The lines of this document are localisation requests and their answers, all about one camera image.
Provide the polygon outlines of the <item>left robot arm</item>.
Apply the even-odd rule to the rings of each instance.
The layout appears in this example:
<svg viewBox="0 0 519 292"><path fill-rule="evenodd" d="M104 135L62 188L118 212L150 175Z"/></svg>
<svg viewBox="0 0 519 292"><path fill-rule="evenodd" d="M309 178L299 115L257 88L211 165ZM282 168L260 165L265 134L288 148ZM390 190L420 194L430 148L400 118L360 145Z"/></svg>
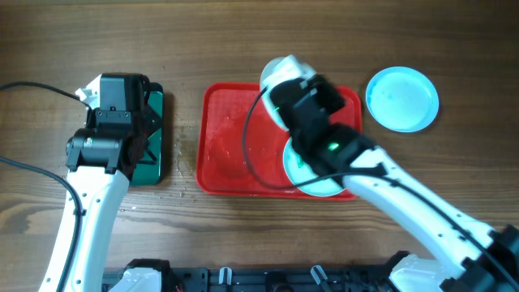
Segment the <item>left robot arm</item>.
<svg viewBox="0 0 519 292"><path fill-rule="evenodd" d="M75 230L75 202L66 203L49 266L40 291L99 291L114 221L130 186L159 183L162 170L163 130L149 139L150 151L139 162L132 179L123 173L107 174L97 166L69 171L66 181L77 194L81 223Z"/></svg>

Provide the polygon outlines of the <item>white round plate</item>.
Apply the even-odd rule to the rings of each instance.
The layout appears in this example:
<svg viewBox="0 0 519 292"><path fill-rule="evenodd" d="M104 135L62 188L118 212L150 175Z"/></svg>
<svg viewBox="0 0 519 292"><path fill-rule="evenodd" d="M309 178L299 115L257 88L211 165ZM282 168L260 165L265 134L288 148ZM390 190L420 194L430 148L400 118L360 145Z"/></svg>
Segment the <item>white round plate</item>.
<svg viewBox="0 0 519 292"><path fill-rule="evenodd" d="M270 118L283 131L288 131L288 128L283 123L281 116L272 103L270 93L280 83L288 80L303 78L310 79L316 75L313 67L307 63L300 61L294 55L286 57L274 58L263 69L260 76L260 90L264 91L261 101Z"/></svg>

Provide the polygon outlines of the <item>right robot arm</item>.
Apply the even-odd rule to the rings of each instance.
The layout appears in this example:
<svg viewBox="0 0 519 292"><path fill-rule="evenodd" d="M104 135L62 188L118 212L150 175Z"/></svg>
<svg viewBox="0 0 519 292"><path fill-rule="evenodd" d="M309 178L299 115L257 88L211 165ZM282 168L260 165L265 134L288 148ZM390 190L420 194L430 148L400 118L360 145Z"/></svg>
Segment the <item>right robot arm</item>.
<svg viewBox="0 0 519 292"><path fill-rule="evenodd" d="M375 205L435 258L405 253L389 267L399 291L516 291L518 231L501 232L465 215L406 173L379 145L331 114L344 107L322 76L289 79L264 88L287 127L293 150L318 178Z"/></svg>

